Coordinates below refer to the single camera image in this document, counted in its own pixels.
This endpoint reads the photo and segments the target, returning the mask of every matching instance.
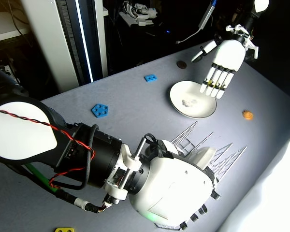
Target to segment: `orange object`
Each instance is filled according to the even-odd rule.
[[[244,110],[243,117],[247,120],[253,120],[253,113],[251,113],[249,110]]]

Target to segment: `blue rectangular piece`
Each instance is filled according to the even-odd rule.
[[[157,80],[157,77],[156,77],[156,75],[151,74],[151,75],[146,76],[146,77],[145,77],[145,80],[146,80],[147,82],[152,82],[152,81],[156,81],[156,80]]]

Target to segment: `brown round object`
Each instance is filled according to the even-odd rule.
[[[244,110],[243,117],[247,120],[253,120],[253,113],[251,113],[249,110]]]
[[[187,67],[187,64],[181,60],[178,61],[176,64],[180,69],[185,69]]]

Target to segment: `white robotic hand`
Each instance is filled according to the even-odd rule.
[[[223,41],[216,51],[212,67],[209,70],[206,78],[204,79],[200,92],[207,96],[216,97],[220,99],[224,91],[228,87],[235,72],[241,67],[246,51],[254,49],[254,58],[258,58],[258,47],[251,42],[251,36],[248,31],[241,25],[236,25],[232,28],[230,25],[226,27],[226,31],[230,31],[234,35],[239,35],[243,42],[240,40],[225,40]],[[192,61],[199,61],[202,56],[207,55],[211,50],[217,46],[217,43],[212,40],[201,51],[192,58]]]

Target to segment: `white plate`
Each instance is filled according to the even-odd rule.
[[[201,85],[193,81],[181,81],[172,86],[170,98],[181,114],[191,118],[203,118],[216,110],[216,99],[200,93]]]

